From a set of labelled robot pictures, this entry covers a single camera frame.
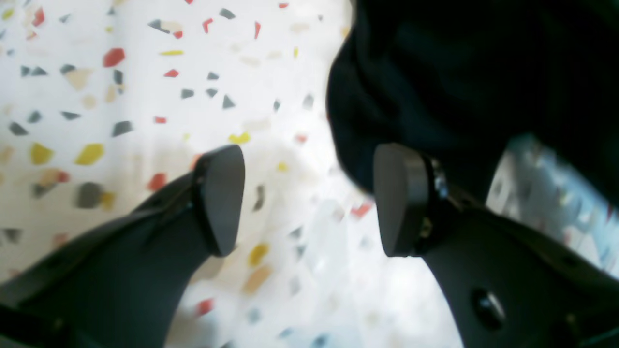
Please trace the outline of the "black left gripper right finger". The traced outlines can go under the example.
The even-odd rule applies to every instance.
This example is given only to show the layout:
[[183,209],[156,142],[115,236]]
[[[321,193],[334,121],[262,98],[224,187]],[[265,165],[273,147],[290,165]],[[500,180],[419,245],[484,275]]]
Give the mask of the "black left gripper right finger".
[[440,164],[379,145],[373,188],[386,256],[420,257],[466,348],[616,348],[617,280],[449,185]]

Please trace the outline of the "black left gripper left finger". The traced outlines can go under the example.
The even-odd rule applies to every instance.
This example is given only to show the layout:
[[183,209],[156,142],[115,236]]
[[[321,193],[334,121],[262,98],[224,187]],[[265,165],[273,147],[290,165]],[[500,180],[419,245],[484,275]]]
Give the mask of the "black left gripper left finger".
[[163,348],[194,272],[233,251],[244,188],[241,148],[217,148],[42,258],[1,287],[1,346]]

